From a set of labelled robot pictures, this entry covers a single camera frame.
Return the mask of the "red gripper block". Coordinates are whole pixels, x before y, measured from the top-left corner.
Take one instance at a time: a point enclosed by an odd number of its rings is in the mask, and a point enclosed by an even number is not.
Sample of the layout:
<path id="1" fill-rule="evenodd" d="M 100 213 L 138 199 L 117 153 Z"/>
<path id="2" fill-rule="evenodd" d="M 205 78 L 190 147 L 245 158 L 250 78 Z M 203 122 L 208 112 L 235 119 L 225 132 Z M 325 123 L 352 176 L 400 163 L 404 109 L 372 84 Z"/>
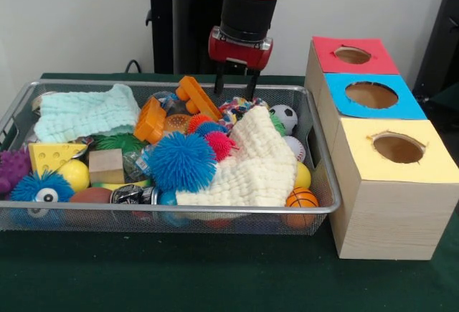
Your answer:
<path id="1" fill-rule="evenodd" d="M 266 37 L 261 42 L 238 42 L 228 37 L 218 26 L 214 26 L 209 35 L 209 57 L 218 62 L 214 82 L 214 94 L 221 95 L 224 89 L 224 74 L 226 61 L 244 64 L 255 70 L 245 89 L 245 97 L 253 98 L 259 70 L 264 70 L 268 64 L 273 49 L 273 39 Z"/>

